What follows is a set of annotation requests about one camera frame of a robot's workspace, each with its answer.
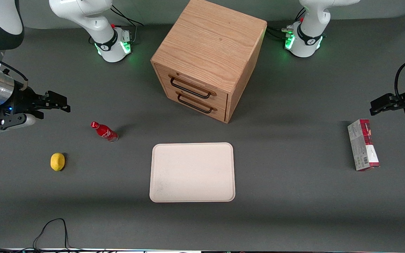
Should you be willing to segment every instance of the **green led light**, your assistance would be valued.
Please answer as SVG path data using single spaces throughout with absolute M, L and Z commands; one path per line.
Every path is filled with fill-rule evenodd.
M 294 35 L 291 35 L 291 37 L 289 37 L 288 39 L 287 39 L 287 41 L 285 42 L 285 47 L 287 48 L 287 49 L 290 49 L 291 48 L 291 46 L 293 45 L 293 42 L 295 41 L 295 36 Z
M 323 36 L 321 36 L 320 41 L 318 42 L 318 45 L 316 46 L 317 49 L 320 48 L 320 44 L 321 44 L 322 40 L 323 40 Z
M 98 48 L 98 46 L 96 45 L 96 43 L 95 43 L 95 47 L 96 47 L 96 50 L 98 50 L 98 54 L 101 55 L 101 52 L 99 51 L 99 48 Z
M 126 54 L 130 53 L 130 43 L 120 41 L 120 45 Z

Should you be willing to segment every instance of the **red bottle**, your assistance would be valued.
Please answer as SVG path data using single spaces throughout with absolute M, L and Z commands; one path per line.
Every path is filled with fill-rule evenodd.
M 115 142 L 118 140 L 118 135 L 112 131 L 107 125 L 100 125 L 98 122 L 93 121 L 91 127 L 96 129 L 96 132 L 102 138 L 108 140 L 109 142 Z

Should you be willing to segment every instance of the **black metal handle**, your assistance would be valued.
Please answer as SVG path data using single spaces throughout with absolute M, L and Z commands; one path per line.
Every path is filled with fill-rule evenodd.
M 201 108 L 199 108 L 199 107 L 196 106 L 196 105 L 192 105 L 192 104 L 190 104 L 189 102 L 183 101 L 182 99 L 180 99 L 181 96 L 182 96 L 182 94 L 179 94 L 179 95 L 177 96 L 177 100 L 178 100 L 179 102 L 181 102 L 182 104 L 186 104 L 186 105 L 190 106 L 191 108 L 194 108 L 194 109 L 196 109 L 196 110 L 198 110 L 198 111 L 200 111 L 200 112 L 204 112 L 204 113 L 209 114 L 209 113 L 212 111 L 212 109 L 213 109 L 212 107 L 210 107 L 210 110 L 208 110 L 208 111 L 206 111 L 206 110 L 204 110 L 204 109 L 201 109 Z
M 180 85 L 175 84 L 175 83 L 173 82 L 174 80 L 175 80 L 174 77 L 172 77 L 171 80 L 170 80 L 170 83 L 171 83 L 174 87 L 176 87 L 176 88 L 178 88 L 178 89 L 180 89 L 180 90 L 182 90 L 182 91 L 186 91 L 186 92 L 188 92 L 188 93 L 190 93 L 190 94 L 192 94 L 192 95 L 195 95 L 195 96 L 197 96 L 198 98 L 208 99 L 209 96 L 211 95 L 210 92 L 207 93 L 206 96 L 203 96 L 203 95 L 198 94 L 198 93 L 196 93 L 196 92 L 194 92 L 194 91 L 190 91 L 190 90 L 187 89 L 187 88 L 184 88 L 184 87 L 182 87 L 182 86 L 180 86 Z

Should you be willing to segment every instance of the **wooden drawer cabinet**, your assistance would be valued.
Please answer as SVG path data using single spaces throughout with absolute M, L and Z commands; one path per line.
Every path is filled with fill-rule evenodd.
M 256 66 L 266 21 L 190 0 L 151 58 L 167 97 L 222 122 Z

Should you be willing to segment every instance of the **white tray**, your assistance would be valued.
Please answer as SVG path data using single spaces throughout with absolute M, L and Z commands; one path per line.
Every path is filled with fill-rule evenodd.
M 231 144 L 157 144 L 153 148 L 152 201 L 228 202 L 234 197 Z

